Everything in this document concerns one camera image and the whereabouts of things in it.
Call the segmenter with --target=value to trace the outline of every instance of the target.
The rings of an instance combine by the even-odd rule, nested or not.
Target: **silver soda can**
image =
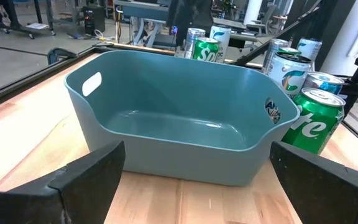
[[[224,25],[213,25],[209,38],[219,41],[219,51],[216,56],[217,63],[223,63],[229,46],[231,28]]]
[[[267,75],[279,83],[284,92],[293,98],[301,91],[310,70],[311,60],[299,55],[277,52],[267,70]]]
[[[262,72],[266,73],[269,67],[269,63],[272,61],[275,53],[278,52],[280,47],[288,47],[288,41],[281,39],[272,39],[268,45],[268,49],[266,51],[266,57],[262,66]]]
[[[323,43],[318,40],[302,38],[299,40],[297,49],[301,52],[301,56],[307,57],[313,63],[316,60],[322,44]]]
[[[302,88],[318,88],[338,95],[345,81],[324,72],[309,72]]]
[[[185,45],[185,58],[192,58],[194,46],[199,37],[205,37],[205,30],[199,28],[187,29],[186,45]]]

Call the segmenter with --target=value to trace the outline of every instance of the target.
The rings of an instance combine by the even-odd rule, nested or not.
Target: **can lid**
[[[219,43],[219,41],[212,39],[212,38],[208,38],[208,37],[199,37],[198,40],[203,41],[203,42],[212,43],[212,44]]]
[[[292,62],[311,63],[310,59],[301,55],[293,55],[291,53],[286,53],[286,52],[277,52],[276,55],[279,56],[280,58],[284,58]]]
[[[188,28],[187,31],[191,31],[191,32],[205,32],[205,30],[203,29],[199,29],[199,28]]]
[[[321,40],[319,39],[316,39],[316,38],[306,38],[306,37],[302,37],[301,40],[308,40],[308,41],[314,41],[314,42],[321,42]]]
[[[229,27],[229,26],[227,26],[227,25],[222,25],[222,24],[213,24],[212,26],[220,27],[220,28],[225,28],[225,29],[231,29],[231,27]]]
[[[328,106],[341,107],[346,104],[341,97],[316,88],[303,88],[302,94],[312,100]]]
[[[324,72],[309,72],[308,76],[311,76],[317,80],[324,81],[330,84],[342,85],[345,81],[335,77],[333,75]]]
[[[301,52],[297,49],[293,49],[291,47],[280,47],[278,49],[278,52],[285,52],[285,53],[289,53],[289,54],[292,54],[292,55],[300,55]]]
[[[273,43],[276,43],[276,44],[287,44],[288,43],[288,41],[282,40],[282,39],[272,39],[270,41]]]

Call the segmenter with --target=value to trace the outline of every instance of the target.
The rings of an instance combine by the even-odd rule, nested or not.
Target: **wooden tabletop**
[[[92,55],[0,105],[0,191],[88,153],[66,74]],[[322,156],[358,170],[358,139],[338,127]],[[301,223],[267,162],[247,187],[125,172],[105,223]]]

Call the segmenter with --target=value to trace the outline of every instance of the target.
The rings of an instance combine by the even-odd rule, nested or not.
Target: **shoe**
[[[0,29],[7,29],[8,26],[6,26],[3,22],[0,22]]]
[[[11,22],[11,27],[16,28],[16,29],[20,29],[22,27],[22,25],[20,23]]]

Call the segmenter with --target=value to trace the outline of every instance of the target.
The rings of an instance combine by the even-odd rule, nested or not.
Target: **black metal frame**
[[[105,45],[97,45],[94,47],[90,47],[82,52],[80,52],[77,58],[67,58],[65,60],[59,61],[52,65],[49,65],[47,68],[44,68],[38,72],[32,73],[26,77],[23,77],[19,80],[16,80],[12,83],[9,83],[5,86],[0,87],[0,104],[4,101],[22,93],[23,91],[28,90],[29,88],[43,82],[44,80],[56,75],[62,70],[72,66],[75,63],[83,60],[84,58],[92,55],[92,54],[101,54],[113,50],[139,50],[132,47],[126,47],[122,45],[114,45],[114,44],[105,44]],[[153,50],[142,49],[141,51],[156,53]],[[351,128],[349,124],[345,121],[342,122],[343,125],[358,138],[358,131]]]

